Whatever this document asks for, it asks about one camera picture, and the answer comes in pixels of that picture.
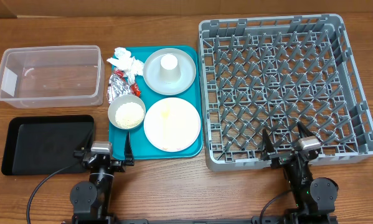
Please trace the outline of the yellow plastic fork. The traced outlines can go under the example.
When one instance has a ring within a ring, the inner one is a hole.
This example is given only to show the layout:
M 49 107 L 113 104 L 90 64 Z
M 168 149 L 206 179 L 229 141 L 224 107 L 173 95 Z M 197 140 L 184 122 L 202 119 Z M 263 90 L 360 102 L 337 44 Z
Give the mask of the yellow plastic fork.
M 167 150 L 169 147 L 168 143 L 168 118 L 170 114 L 170 107 L 167 101 L 164 102 L 163 108 L 161 110 L 161 116 L 163 119 L 163 149 Z

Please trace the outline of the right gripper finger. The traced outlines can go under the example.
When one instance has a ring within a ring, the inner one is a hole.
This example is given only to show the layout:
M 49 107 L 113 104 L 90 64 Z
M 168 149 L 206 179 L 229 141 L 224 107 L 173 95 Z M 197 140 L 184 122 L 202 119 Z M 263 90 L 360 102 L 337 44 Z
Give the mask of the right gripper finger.
M 300 139 L 314 136 L 314 134 L 301 121 L 297 122 L 297 127 Z
M 270 140 L 270 137 L 265 129 L 262 130 L 262 149 L 260 159 L 267 161 L 271 159 L 271 156 L 275 154 L 275 149 Z

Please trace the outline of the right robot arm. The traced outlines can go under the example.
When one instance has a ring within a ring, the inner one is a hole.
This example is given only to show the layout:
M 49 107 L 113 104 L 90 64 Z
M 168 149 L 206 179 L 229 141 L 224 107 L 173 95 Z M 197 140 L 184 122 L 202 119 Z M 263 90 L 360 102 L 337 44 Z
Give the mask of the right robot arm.
M 287 153 L 275 152 L 269 134 L 262 131 L 262 153 L 260 159 L 271 161 L 272 169 L 283 169 L 290 189 L 271 199 L 262 209 L 259 223 L 337 223 L 337 217 L 331 216 L 335 210 L 338 196 L 338 184 L 330 178 L 313 178 L 309 169 L 309 161 L 316 159 L 322 146 L 315 134 L 303 123 L 297 123 L 299 140 L 293 150 Z M 265 216 L 267 208 L 279 198 L 292 193 L 296 207 L 285 210 L 279 217 Z

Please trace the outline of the white cup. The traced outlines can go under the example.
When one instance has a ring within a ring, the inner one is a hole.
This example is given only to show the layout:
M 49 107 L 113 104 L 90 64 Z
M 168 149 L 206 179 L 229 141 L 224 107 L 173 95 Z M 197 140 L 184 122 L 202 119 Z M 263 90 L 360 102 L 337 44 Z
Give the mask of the white cup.
M 164 83 L 176 83 L 180 79 L 179 61 L 174 54 L 164 54 L 161 57 L 159 76 Z

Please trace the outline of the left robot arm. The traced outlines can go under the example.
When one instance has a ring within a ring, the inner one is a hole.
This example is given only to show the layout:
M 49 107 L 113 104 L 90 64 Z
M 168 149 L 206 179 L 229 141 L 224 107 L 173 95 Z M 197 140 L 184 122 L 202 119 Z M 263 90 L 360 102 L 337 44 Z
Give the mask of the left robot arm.
M 90 171 L 89 180 L 77 183 L 70 191 L 73 205 L 72 223 L 119 223 L 119 219 L 108 211 L 114 174 L 125 172 L 133 166 L 135 159 L 131 149 L 130 134 L 126 135 L 124 159 L 113 158 L 110 142 L 91 142 L 73 152 L 81 166 Z

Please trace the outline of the grey bowl with rice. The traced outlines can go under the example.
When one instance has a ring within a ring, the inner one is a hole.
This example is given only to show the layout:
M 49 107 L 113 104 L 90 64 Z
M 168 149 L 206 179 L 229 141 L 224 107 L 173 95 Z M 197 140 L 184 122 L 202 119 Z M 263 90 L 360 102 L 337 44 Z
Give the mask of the grey bowl with rice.
M 134 129 L 144 120 L 146 107 L 135 95 L 123 95 L 113 100 L 108 109 L 108 119 L 120 129 Z

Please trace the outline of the grey plate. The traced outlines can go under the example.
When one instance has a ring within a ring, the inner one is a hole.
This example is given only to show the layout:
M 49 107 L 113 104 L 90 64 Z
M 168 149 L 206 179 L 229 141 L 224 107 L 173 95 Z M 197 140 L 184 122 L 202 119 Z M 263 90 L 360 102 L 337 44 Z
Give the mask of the grey plate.
M 174 54 L 179 61 L 181 77 L 176 83 L 164 83 L 160 76 L 160 59 L 164 54 Z M 147 86 L 162 95 L 177 95 L 186 91 L 194 82 L 197 74 L 196 65 L 185 51 L 164 48 L 151 54 L 144 63 L 143 78 Z

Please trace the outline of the pink plate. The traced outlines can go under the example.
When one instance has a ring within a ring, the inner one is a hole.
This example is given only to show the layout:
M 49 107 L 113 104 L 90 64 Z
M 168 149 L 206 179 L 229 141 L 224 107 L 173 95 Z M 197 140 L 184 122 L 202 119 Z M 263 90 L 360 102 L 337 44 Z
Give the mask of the pink plate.
M 163 119 L 161 110 L 164 102 L 170 107 L 168 118 L 167 150 L 163 149 Z M 187 149 L 197 139 L 201 131 L 201 119 L 197 109 L 181 98 L 164 98 L 153 104 L 144 118 L 144 133 L 148 141 L 164 152 L 179 152 Z

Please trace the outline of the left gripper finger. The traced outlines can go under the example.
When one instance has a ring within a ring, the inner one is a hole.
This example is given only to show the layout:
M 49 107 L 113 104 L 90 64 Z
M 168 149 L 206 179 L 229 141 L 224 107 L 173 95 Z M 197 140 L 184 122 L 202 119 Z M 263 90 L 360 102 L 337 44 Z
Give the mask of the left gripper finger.
M 133 156 L 133 152 L 131 149 L 131 139 L 130 139 L 130 133 L 127 132 L 126 135 L 126 141 L 125 141 L 125 147 L 124 147 L 124 163 L 126 166 L 134 166 L 135 164 L 135 159 Z
M 87 150 L 87 151 L 90 150 L 91 145 L 92 145 L 93 140 L 94 140 L 94 137 L 93 137 L 94 132 L 95 131 L 93 129 L 89 130 L 89 132 L 86 135 L 86 137 L 84 138 L 84 140 L 80 143 L 80 149 L 82 151 L 84 151 L 84 150 Z

